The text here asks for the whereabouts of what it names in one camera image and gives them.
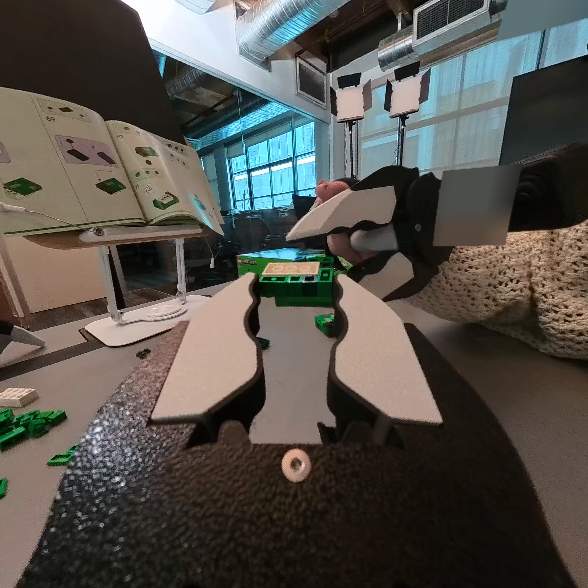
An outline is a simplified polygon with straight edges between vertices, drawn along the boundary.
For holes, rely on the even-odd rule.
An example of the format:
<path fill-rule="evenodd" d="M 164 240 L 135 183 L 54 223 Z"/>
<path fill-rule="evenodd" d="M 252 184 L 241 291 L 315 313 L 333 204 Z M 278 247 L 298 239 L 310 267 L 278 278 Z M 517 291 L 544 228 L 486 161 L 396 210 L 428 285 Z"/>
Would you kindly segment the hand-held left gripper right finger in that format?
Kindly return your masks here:
<path fill-rule="evenodd" d="M 342 333 L 332 348 L 333 382 L 391 422 L 443 424 L 400 317 L 346 275 L 334 286 Z"/>

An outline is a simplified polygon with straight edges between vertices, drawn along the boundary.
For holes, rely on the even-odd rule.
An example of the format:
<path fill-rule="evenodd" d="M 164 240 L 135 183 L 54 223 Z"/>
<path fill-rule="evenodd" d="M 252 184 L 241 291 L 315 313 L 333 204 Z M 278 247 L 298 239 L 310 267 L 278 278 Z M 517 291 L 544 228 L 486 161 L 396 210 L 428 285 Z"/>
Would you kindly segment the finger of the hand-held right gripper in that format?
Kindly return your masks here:
<path fill-rule="evenodd" d="M 386 226 L 392 220 L 395 206 L 393 186 L 347 189 L 312 208 L 286 235 L 286 241 L 297 242 L 344 229 Z"/>
<path fill-rule="evenodd" d="M 400 252 L 380 252 L 347 270 L 347 276 L 379 299 L 414 278 L 412 261 Z"/>

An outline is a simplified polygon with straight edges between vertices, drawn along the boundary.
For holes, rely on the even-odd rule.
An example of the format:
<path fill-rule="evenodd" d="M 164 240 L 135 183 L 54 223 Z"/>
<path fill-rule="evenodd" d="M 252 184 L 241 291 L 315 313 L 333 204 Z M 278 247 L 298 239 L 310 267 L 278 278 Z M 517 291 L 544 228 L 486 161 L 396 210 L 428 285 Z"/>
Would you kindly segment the green and white lego assembly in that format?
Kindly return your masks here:
<path fill-rule="evenodd" d="M 266 265 L 259 276 L 260 295 L 276 306 L 332 307 L 334 259 L 318 255 Z"/>

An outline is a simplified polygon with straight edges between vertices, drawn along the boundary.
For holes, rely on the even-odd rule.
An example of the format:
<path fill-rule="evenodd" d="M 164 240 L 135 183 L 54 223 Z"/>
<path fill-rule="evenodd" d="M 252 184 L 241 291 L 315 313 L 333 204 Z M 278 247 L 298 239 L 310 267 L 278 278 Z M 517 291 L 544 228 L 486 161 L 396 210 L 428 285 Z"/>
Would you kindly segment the green lego set box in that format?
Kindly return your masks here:
<path fill-rule="evenodd" d="M 255 273 L 261 275 L 269 263 L 288 265 L 293 262 L 326 262 L 332 255 L 323 249 L 299 249 L 285 247 L 274 250 L 263 250 L 248 254 L 238 254 L 236 257 L 238 275 Z"/>

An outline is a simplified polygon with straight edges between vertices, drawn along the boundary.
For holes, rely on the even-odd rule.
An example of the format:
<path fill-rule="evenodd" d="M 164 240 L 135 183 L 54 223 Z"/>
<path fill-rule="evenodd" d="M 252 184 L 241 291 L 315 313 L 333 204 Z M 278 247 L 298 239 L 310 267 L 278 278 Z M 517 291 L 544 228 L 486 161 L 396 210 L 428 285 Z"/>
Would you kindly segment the pile of bright green lego pieces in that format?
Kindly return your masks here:
<path fill-rule="evenodd" d="M 15 415 L 13 409 L 1 410 L 1 453 L 24 443 L 47 435 L 58 425 L 68 420 L 65 410 L 31 410 Z M 48 467 L 64 467 L 70 464 L 77 445 L 70 446 L 66 451 L 57 453 L 47 461 Z M 9 479 L 1 476 L 1 500 L 8 491 Z"/>

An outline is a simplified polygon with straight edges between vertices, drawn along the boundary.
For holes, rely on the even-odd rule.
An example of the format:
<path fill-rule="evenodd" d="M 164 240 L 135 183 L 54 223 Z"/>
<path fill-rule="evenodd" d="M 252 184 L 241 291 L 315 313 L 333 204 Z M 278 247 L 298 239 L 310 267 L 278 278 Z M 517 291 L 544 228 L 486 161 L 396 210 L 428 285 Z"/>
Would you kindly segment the white lego brick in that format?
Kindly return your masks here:
<path fill-rule="evenodd" d="M 36 401 L 39 395 L 34 388 L 9 387 L 1 391 L 1 408 L 23 408 Z"/>

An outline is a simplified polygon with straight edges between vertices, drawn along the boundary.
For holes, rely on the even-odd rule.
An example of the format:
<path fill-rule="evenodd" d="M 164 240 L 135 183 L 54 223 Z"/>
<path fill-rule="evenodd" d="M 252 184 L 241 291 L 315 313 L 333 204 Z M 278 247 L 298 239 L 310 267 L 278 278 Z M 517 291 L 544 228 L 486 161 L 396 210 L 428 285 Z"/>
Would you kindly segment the lego instruction book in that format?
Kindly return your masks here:
<path fill-rule="evenodd" d="M 61 99 L 1 88 L 1 237 L 196 224 L 222 235 L 193 147 Z"/>

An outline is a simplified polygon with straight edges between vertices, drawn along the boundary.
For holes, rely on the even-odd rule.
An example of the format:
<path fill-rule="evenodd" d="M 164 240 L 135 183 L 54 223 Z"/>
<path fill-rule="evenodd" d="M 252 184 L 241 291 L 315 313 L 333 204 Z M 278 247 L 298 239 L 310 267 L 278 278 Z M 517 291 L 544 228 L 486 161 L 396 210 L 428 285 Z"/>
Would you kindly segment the person's right hand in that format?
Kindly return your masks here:
<path fill-rule="evenodd" d="M 335 195 L 354 186 L 357 182 L 358 180 L 352 178 L 341 178 L 330 182 L 322 179 L 315 188 L 316 199 L 311 210 L 332 199 Z M 358 265 L 372 256 L 372 254 L 369 253 L 355 251 L 351 246 L 350 237 L 346 233 L 334 233 L 328 235 L 326 237 L 326 248 L 330 251 L 332 256 L 342 259 L 352 266 Z"/>

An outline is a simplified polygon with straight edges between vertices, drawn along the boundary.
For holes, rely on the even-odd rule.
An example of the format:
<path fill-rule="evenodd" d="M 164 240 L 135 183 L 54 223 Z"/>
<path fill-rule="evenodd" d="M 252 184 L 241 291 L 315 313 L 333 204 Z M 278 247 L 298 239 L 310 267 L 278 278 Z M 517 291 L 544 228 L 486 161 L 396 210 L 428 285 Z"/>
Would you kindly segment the white book stand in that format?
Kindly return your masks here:
<path fill-rule="evenodd" d="M 107 317 L 87 324 L 85 330 L 105 346 L 120 348 L 171 330 L 180 321 L 189 320 L 191 314 L 207 301 L 207 298 L 202 295 L 187 295 L 183 246 L 186 238 L 206 238 L 215 235 L 215 232 L 208 227 L 199 228 L 194 224 L 182 224 L 114 226 L 86 231 L 41 233 L 28 235 L 25 238 L 51 249 L 98 248 L 107 291 Z M 178 277 L 176 296 L 133 311 L 123 312 L 118 309 L 108 257 L 111 247 L 172 239 L 175 241 Z"/>

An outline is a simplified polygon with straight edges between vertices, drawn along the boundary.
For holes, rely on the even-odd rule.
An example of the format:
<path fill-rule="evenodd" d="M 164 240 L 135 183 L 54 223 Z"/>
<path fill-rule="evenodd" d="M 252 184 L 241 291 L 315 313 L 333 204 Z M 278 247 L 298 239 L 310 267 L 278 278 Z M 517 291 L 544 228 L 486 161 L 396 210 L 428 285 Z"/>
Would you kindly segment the studio light panel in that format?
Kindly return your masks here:
<path fill-rule="evenodd" d="M 350 178 L 357 178 L 357 122 L 364 119 L 372 107 L 371 80 L 361 83 L 360 72 L 337 77 L 337 89 L 330 87 L 330 112 L 338 124 L 345 125 L 348 136 Z"/>
<path fill-rule="evenodd" d="M 403 165 L 406 122 L 429 98 L 431 69 L 420 73 L 420 61 L 396 68 L 386 81 L 384 110 L 390 119 L 398 119 L 396 165 Z"/>

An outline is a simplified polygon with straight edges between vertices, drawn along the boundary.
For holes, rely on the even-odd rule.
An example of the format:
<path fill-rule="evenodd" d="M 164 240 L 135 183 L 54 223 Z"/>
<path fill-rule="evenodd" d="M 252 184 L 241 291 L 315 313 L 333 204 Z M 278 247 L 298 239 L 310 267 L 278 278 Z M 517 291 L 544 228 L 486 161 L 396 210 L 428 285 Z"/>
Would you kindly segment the dark flat screen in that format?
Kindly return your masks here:
<path fill-rule="evenodd" d="M 587 55 L 513 78 L 499 164 L 587 144 Z"/>

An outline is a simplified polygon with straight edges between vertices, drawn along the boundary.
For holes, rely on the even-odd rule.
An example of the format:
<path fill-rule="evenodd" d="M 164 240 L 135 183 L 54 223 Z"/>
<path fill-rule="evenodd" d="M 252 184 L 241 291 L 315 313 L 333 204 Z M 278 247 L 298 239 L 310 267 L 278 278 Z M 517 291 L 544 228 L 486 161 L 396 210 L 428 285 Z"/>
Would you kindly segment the white ceiling air unit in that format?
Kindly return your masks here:
<path fill-rule="evenodd" d="M 499 27 L 507 1 L 429 1 L 413 13 L 413 52 L 422 56 Z"/>

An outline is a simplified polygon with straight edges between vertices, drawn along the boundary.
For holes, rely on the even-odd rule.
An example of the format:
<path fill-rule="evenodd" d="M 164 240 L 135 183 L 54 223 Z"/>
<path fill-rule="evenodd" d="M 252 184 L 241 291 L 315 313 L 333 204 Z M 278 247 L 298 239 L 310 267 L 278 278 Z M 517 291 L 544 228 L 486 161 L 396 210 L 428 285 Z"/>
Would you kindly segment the black and white spare gripper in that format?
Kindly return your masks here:
<path fill-rule="evenodd" d="M 25 328 L 1 320 L 1 368 L 42 355 L 46 345 L 43 339 Z"/>

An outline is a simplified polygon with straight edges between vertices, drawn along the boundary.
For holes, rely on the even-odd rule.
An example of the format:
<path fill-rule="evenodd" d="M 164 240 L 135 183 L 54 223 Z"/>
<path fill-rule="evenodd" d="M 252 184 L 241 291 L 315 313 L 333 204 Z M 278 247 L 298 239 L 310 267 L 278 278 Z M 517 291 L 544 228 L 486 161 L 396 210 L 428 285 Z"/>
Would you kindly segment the black backdrop panel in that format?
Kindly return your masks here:
<path fill-rule="evenodd" d="M 122 1 L 1 1 L 1 87 L 185 143 L 141 19 Z"/>

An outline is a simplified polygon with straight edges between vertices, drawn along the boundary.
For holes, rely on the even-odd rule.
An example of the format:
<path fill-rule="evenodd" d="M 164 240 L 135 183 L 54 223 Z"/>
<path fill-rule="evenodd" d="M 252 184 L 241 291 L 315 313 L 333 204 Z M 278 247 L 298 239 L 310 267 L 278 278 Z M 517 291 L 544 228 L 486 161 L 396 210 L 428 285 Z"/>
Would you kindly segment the silver air duct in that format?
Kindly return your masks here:
<path fill-rule="evenodd" d="M 347 1 L 258 1 L 236 20 L 241 57 L 263 62 Z"/>

